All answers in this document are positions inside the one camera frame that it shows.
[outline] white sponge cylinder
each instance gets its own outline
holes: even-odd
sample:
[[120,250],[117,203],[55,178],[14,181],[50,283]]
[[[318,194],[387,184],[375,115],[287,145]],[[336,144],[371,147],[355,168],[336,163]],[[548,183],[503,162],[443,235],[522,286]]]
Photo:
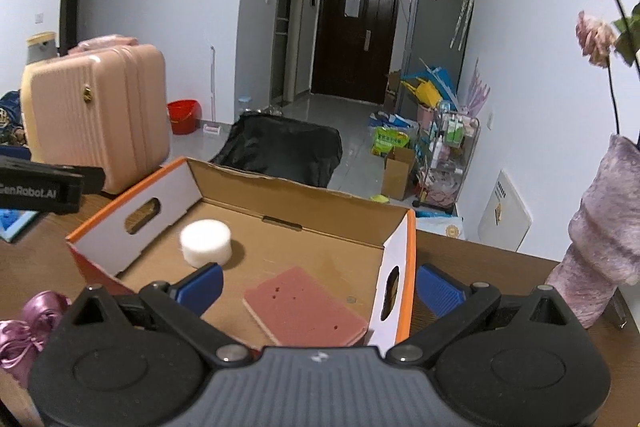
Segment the white sponge cylinder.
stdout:
[[195,221],[180,232],[180,246],[185,261],[194,268],[207,263],[223,266],[231,259],[231,230],[215,219]]

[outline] brown table surface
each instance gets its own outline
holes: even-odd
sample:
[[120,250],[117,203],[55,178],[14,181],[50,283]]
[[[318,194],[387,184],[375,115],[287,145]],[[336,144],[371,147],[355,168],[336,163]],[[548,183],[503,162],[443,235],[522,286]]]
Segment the brown table surface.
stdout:
[[[0,241],[0,319],[16,317],[24,302],[50,289],[75,298],[84,286],[66,249],[65,235],[108,203],[101,196],[88,196],[80,213],[49,214],[39,220],[15,245]],[[505,294],[526,295],[544,282],[555,266],[538,259],[495,248],[483,247],[438,235],[418,232],[417,266],[433,263],[463,283],[479,280],[493,283]],[[412,332],[433,322],[433,315],[414,302]],[[600,320],[590,335],[611,371],[612,388],[596,425],[636,427],[640,422],[640,335],[633,325],[620,331]],[[0,397],[26,426],[40,425],[25,391],[0,371]]]

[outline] flower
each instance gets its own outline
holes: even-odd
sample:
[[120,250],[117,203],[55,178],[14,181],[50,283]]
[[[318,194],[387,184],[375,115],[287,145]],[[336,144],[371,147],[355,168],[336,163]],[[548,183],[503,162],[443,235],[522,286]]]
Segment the flower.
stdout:
[[578,23],[575,26],[575,35],[582,48],[582,56],[590,56],[589,62],[595,66],[606,68],[609,60],[610,49],[616,43],[613,29],[603,20],[583,11],[578,14]]

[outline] pink sponge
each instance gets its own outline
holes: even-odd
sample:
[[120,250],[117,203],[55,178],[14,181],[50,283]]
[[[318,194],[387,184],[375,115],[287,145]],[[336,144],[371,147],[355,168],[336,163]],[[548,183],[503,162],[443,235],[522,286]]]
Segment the pink sponge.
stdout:
[[277,346],[353,346],[369,327],[300,267],[247,290],[244,305]]

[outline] tiled floor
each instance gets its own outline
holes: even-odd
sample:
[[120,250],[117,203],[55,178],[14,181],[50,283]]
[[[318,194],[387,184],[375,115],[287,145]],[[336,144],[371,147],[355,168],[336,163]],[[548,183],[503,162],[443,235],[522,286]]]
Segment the tiled floor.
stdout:
[[[351,100],[312,94],[284,108],[284,116],[328,125],[340,132],[342,161],[335,169],[328,188],[348,192],[361,198],[380,193],[384,162],[370,153],[367,124],[375,107]],[[172,157],[191,156],[210,160],[222,148],[226,134],[206,136],[196,131],[187,136],[174,136]],[[409,206],[411,198],[403,204]]]

